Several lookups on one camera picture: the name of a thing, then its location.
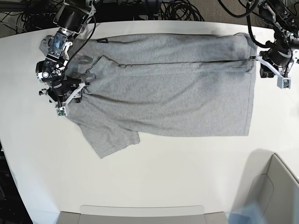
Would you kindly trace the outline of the right-side robot arm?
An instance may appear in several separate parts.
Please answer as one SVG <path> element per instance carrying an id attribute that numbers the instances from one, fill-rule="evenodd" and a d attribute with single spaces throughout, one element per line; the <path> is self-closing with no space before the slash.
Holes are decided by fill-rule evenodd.
<path id="1" fill-rule="evenodd" d="M 83 40 L 60 28 L 45 37 L 37 76 L 58 112 L 118 115 L 219 111 L 249 115 L 256 79 L 252 30 L 233 35 L 134 34 Z"/>

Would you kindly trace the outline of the left-side robot arm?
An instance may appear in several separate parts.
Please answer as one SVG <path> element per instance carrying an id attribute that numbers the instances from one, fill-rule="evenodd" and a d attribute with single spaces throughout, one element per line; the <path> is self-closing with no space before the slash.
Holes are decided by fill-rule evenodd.
<path id="1" fill-rule="evenodd" d="M 250 7 L 258 8 L 259 16 L 271 25 L 274 30 L 274 41 L 261 44 L 255 40 L 250 18 L 247 17 L 249 35 L 254 44 L 261 51 L 257 56 L 251 56 L 250 60 L 259 61 L 261 78 L 278 77 L 284 88 L 290 88 L 291 68 L 299 60 L 299 20 L 280 0 L 249 0 L 246 11 Z"/>

